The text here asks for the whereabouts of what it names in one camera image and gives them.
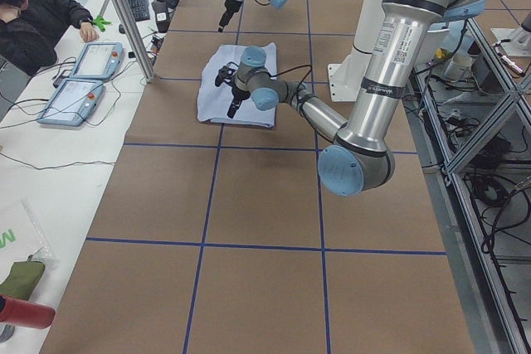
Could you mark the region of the person's hand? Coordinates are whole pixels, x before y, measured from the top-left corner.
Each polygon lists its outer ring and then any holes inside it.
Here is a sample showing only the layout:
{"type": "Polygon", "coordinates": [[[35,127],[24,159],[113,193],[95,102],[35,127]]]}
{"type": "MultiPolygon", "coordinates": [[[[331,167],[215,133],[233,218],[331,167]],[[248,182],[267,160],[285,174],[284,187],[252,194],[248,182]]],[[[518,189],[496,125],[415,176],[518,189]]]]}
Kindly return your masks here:
{"type": "Polygon", "coordinates": [[[92,42],[99,39],[99,34],[91,22],[82,22],[79,32],[83,42],[92,42]]]}

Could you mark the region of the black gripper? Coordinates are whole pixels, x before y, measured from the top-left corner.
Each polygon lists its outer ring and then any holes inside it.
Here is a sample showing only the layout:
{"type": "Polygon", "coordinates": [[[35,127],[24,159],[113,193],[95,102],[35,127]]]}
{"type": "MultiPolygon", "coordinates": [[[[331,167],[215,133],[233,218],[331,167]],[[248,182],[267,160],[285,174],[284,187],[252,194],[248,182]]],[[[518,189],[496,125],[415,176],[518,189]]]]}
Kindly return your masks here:
{"type": "Polygon", "coordinates": [[[215,78],[216,87],[220,87],[222,84],[227,84],[231,87],[232,102],[227,111],[227,117],[230,119],[235,117],[242,103],[249,99],[249,92],[241,90],[236,86],[237,67],[238,65],[236,63],[230,61],[217,72],[215,78]]]}
{"type": "Polygon", "coordinates": [[[219,21],[217,31],[223,32],[225,26],[227,26],[232,19],[232,16],[240,11],[242,0],[225,0],[225,12],[222,14],[222,18],[219,21]]]}

